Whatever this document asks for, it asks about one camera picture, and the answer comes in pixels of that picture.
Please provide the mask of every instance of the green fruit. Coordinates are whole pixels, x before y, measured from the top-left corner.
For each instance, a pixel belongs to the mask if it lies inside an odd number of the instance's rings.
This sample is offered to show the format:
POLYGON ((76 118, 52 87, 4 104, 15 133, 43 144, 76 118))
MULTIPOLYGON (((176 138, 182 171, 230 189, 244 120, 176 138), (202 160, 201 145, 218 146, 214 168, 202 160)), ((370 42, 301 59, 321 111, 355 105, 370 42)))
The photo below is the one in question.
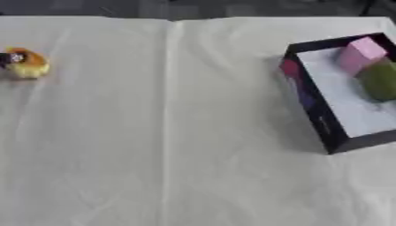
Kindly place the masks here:
POLYGON ((357 76, 367 94, 379 102, 396 99, 396 65, 388 59, 361 70, 357 76))

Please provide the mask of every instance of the gray floor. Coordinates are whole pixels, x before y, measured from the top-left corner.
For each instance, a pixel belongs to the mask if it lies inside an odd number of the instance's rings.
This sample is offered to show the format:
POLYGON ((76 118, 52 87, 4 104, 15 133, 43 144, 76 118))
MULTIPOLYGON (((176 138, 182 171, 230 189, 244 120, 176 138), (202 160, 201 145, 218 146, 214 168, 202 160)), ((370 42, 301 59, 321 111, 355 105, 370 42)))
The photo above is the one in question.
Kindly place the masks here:
MULTIPOLYGON (((357 16, 365 0, 0 0, 6 15, 98 15, 117 18, 207 19, 233 16, 357 16)), ((371 15, 396 15, 378 0, 371 15)))

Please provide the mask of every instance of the white paper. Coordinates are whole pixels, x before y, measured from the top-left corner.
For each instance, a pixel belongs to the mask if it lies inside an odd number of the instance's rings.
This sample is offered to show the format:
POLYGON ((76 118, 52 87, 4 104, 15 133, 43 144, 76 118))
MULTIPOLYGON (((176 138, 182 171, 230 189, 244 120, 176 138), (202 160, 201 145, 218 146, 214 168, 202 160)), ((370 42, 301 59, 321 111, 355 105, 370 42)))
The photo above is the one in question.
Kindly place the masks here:
POLYGON ((299 59, 349 137, 396 129, 396 102, 375 102, 357 78, 335 64, 340 49, 302 52, 299 59))
POLYGON ((381 18, 0 18, 49 57, 0 83, 0 225, 395 224, 394 144, 324 155, 274 73, 381 18))

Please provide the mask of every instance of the pink cube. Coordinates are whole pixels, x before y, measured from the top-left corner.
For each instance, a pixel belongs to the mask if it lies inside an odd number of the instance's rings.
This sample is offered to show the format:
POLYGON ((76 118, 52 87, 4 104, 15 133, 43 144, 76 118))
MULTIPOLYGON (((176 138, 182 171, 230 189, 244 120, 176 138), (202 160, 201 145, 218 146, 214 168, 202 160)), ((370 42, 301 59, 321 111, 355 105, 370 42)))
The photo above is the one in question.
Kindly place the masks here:
POLYGON ((362 68, 381 60, 386 53, 385 49, 366 37, 349 43, 342 50, 337 63, 355 76, 362 68))

